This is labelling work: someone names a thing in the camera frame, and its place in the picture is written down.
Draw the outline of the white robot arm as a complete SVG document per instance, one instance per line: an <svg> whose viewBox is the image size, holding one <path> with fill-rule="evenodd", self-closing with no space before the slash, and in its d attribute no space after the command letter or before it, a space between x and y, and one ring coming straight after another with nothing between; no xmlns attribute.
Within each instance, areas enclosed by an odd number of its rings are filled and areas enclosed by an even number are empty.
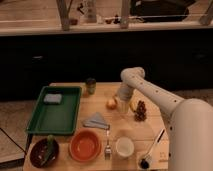
<svg viewBox="0 0 213 171"><path fill-rule="evenodd" d="M213 106L146 81L141 67L123 69L120 77L121 101L128 102L138 90L170 118L168 171L213 171Z"/></svg>

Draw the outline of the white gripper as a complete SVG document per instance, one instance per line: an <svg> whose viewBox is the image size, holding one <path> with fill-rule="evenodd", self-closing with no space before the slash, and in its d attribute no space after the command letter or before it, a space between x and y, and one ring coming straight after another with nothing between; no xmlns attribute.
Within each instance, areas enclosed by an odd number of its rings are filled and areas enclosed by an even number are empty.
<svg viewBox="0 0 213 171"><path fill-rule="evenodd" d="M129 101L132 98L134 89L125 83L122 83L117 91L117 96L122 100L118 102L118 112L127 114L129 110Z"/></svg>

